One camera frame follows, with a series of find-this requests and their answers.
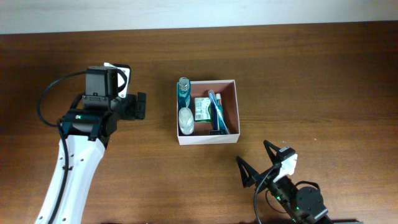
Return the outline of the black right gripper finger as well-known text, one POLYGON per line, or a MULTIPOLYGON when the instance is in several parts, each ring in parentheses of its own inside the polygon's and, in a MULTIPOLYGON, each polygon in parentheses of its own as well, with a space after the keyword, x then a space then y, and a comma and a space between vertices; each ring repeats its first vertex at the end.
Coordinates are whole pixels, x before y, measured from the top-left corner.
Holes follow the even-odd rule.
POLYGON ((284 153, 281 152, 281 148, 275 146, 273 143, 268 140, 264 140, 263 142, 266 152, 273 164, 281 163, 284 159, 284 153))
POLYGON ((251 187, 257 183, 259 173, 240 156, 236 157, 236 162, 240 171, 243 187, 251 187))

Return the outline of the blue mouthwash bottle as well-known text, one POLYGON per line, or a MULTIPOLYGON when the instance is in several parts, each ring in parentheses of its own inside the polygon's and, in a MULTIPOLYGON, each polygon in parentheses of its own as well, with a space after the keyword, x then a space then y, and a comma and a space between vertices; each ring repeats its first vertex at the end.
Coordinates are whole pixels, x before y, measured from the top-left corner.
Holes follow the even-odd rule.
POLYGON ((186 77, 181 77, 177 83, 178 109, 191 108, 191 84, 186 77))

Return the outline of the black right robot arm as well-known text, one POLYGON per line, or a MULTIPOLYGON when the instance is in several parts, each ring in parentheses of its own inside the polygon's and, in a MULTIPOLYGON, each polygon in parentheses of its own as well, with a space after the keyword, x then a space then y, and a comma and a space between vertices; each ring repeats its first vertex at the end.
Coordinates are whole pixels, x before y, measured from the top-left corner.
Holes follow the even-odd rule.
POLYGON ((294 174, 298 154, 289 147, 277 147, 271 142, 263 142, 272 166, 258 173, 242 157, 236 157, 243 187, 255 186, 253 209, 256 221, 261 222, 257 208, 257 198, 262 191, 271 193, 288 214, 293 223, 334 224, 359 223, 359 220, 332 220, 324 204, 320 186, 315 182, 302 180, 296 184, 289 178, 294 174))

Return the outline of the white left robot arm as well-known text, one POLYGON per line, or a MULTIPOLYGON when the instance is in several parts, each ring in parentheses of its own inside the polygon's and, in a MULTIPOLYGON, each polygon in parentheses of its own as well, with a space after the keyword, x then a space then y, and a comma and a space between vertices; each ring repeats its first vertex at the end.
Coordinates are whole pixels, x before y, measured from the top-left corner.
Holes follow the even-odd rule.
POLYGON ((132 69, 88 67, 83 93, 53 126, 60 135, 57 163, 36 223, 81 223, 91 181, 120 120, 143 120, 146 94, 129 94, 132 69))

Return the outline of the blue razor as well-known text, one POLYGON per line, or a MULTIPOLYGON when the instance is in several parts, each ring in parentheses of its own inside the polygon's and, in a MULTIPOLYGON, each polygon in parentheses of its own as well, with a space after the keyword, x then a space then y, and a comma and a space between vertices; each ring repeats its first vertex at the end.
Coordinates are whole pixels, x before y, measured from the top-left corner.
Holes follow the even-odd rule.
POLYGON ((211 121, 213 129, 209 130, 209 135, 224 135, 226 131, 220 127, 218 113, 214 103, 211 104, 211 121))

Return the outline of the green white toothpaste tube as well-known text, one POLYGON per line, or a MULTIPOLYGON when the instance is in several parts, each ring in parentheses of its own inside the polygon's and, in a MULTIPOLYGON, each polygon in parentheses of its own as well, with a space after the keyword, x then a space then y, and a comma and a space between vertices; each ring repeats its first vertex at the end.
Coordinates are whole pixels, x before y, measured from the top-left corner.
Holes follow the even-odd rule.
MULTIPOLYGON (((221 94, 217 93, 216 94, 216 105, 219 108, 222 118, 224 118, 223 114, 223 106, 222 106, 222 101, 221 101, 221 94)), ((226 126, 223 124, 222 119, 218 117, 218 129, 222 134, 227 134, 226 126)))

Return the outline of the green white soap packet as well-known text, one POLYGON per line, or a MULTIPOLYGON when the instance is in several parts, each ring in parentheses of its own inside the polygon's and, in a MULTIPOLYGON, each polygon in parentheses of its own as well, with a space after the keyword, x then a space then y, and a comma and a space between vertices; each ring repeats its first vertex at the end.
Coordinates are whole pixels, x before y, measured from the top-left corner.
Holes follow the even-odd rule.
POLYGON ((211 122, 211 101, 209 98, 195 98, 195 122, 209 123, 211 122))

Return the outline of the blue white toothbrush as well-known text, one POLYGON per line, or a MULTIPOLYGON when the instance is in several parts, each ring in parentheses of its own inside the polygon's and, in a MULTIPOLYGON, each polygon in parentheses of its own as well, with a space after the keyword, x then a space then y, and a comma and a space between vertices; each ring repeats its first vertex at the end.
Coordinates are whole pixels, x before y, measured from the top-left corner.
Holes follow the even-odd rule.
POLYGON ((218 120, 221 122, 222 126, 224 127, 224 130, 226 132, 226 134, 231 134, 231 132, 229 131, 224 118, 223 118, 223 114, 217 104, 217 99, 216 99, 216 94, 214 93, 213 90, 208 90, 208 94, 209 94, 209 99, 213 102, 213 104, 215 105, 215 110, 217 112, 217 116, 218 116, 218 120))

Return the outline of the clear gel bottle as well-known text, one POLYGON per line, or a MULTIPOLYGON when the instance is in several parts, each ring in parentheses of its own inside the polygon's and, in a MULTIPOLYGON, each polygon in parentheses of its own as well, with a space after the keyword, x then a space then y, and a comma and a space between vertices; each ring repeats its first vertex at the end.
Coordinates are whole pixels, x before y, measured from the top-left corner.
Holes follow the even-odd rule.
POLYGON ((178 125, 182 134, 191 135, 193 134, 195 127, 195 120, 191 109, 183 107, 178 112, 178 125))

